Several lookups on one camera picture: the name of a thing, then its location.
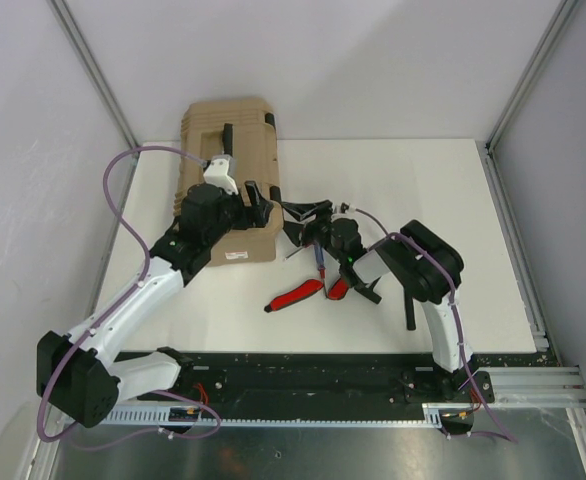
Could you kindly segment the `tan plastic tool box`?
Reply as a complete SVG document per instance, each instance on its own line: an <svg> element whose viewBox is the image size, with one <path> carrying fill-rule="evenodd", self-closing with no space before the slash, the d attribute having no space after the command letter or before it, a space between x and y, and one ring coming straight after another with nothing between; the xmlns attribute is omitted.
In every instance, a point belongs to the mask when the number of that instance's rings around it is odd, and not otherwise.
<svg viewBox="0 0 586 480"><path fill-rule="evenodd" d="M188 190L206 180L234 186L247 211L267 202L272 210L265 226L234 229L217 243L210 264L271 262L283 228L279 204L280 175L275 114L261 97L201 101L189 106L180 127L181 150L209 161L213 171L184 157L179 166L173 215L178 216Z"/></svg>

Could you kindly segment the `black rubber mallet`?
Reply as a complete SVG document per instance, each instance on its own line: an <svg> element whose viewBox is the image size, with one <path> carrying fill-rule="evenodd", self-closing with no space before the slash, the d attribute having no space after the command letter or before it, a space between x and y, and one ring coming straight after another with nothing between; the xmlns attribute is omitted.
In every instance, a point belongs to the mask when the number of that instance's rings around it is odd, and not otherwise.
<svg viewBox="0 0 586 480"><path fill-rule="evenodd" d="M367 285L359 285L356 287L356 291L362 295L367 300L371 301L372 303L378 305L382 297L375 292L375 287L377 286L379 279L374 280L370 284Z"/></svg>

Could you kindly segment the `black handled claw hammer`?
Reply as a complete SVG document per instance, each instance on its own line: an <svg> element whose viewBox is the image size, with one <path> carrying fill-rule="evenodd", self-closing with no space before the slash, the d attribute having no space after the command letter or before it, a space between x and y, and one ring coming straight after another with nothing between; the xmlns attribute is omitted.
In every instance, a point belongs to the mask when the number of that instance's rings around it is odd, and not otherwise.
<svg viewBox="0 0 586 480"><path fill-rule="evenodd" d="M405 321L406 321L406 329L408 331L415 331L416 326L416 318L415 318L415 308L414 308L414 299L412 295L405 290L403 292L404 296L404 312L405 312Z"/></svg>

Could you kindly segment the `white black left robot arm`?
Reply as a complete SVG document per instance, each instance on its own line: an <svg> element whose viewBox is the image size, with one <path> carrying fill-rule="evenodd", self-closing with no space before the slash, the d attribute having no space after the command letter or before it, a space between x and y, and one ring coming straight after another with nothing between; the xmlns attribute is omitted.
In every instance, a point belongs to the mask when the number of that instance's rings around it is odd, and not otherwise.
<svg viewBox="0 0 586 480"><path fill-rule="evenodd" d="M170 347L120 361L124 341L159 306L186 287L210 262L213 247L233 229L264 228L281 200L247 181L243 194L201 183L188 189L170 227L145 249L141 270L99 312L64 335L47 332L36 350L36 391L75 423L91 428L124 400L162 390L187 397L194 376L190 360Z"/></svg>

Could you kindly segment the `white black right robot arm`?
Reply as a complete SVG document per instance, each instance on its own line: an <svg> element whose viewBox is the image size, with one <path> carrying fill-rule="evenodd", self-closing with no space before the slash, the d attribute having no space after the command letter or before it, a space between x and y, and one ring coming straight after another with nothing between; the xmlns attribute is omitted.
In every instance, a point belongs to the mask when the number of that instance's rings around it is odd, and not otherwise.
<svg viewBox="0 0 586 480"><path fill-rule="evenodd" d="M465 394L474 408L486 403L489 386L476 383L473 351L464 337L457 295L464 262L453 247L417 220L366 246L357 221L346 215L347 204L335 207L324 200L281 207L290 216L284 222L287 237L298 249L313 248L319 276L274 298L266 311L282 310L317 292L338 301L354 290L379 303L375 287L391 274L402 287L408 330L416 327L414 307L424 312L435 363L432 380L414 375L401 380L405 393L426 401L457 401Z"/></svg>

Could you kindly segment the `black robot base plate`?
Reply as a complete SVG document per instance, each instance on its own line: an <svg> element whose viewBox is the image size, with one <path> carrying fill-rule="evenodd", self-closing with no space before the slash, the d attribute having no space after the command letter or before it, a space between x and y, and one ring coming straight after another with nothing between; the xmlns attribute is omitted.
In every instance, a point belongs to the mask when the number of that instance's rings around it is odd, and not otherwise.
<svg viewBox="0 0 586 480"><path fill-rule="evenodd" d="M450 402L484 393L491 380L475 360L453 373L428 354L204 353L187 352L189 366L172 393L205 394L222 402L248 391L397 395L402 400Z"/></svg>

